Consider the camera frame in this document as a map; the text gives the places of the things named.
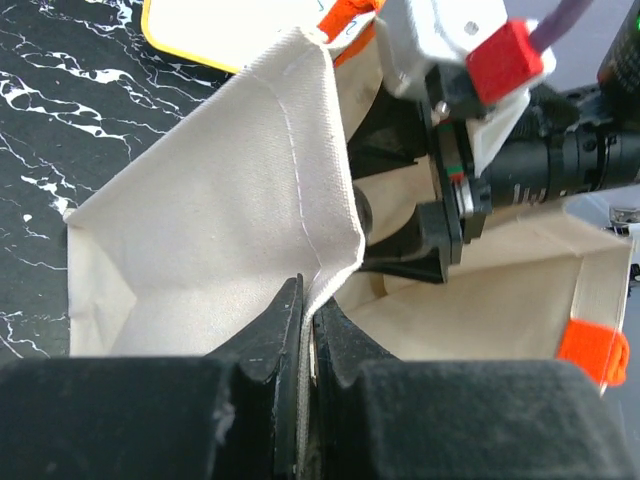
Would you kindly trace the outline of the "beige canvas bag orange handles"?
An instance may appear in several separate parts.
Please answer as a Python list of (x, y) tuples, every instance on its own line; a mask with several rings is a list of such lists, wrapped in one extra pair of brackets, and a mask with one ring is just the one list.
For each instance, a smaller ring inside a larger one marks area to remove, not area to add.
[(297, 384), (331, 299), (403, 359), (558, 359), (622, 384), (633, 244), (572, 211), (598, 191), (493, 210), (442, 284), (362, 271), (435, 189), (426, 157), (353, 178), (388, 1), (332, 2), (66, 217), (72, 354), (208, 352), (301, 277)]

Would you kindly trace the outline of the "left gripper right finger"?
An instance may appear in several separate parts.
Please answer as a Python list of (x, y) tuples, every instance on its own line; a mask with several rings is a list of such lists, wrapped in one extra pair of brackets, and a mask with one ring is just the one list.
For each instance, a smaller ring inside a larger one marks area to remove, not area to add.
[(327, 479), (631, 479), (587, 377), (559, 361), (405, 362), (335, 302), (314, 316)]

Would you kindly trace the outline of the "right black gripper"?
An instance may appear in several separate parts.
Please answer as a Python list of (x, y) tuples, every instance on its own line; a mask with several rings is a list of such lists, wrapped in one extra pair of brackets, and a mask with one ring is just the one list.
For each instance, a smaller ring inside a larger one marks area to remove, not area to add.
[(353, 178), (399, 170), (429, 160), (435, 199), (416, 204), (396, 232), (368, 245), (364, 272), (431, 284), (448, 279), (462, 248), (478, 238), (492, 210), (490, 187), (473, 179), (465, 122), (487, 113), (466, 70), (434, 67), (424, 78), (425, 93), (401, 100), (386, 88), (378, 94), (349, 141)]

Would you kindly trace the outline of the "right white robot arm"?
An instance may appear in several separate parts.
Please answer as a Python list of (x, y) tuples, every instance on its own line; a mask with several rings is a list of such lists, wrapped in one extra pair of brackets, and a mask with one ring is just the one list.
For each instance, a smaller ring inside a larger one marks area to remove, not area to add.
[(493, 210), (639, 180), (639, 7), (632, 4), (593, 85), (557, 92), (553, 44), (587, 9), (540, 21), (500, 1), (389, 1), (374, 21), (382, 82), (348, 143), (366, 178), (426, 157), (435, 197), (374, 241), (362, 267), (443, 283)]

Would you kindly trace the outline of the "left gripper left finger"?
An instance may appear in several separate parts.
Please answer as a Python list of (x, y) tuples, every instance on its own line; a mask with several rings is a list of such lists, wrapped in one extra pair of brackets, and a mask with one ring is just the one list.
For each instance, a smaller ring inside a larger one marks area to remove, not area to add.
[(5, 479), (291, 479), (303, 280), (213, 352), (1, 372)]

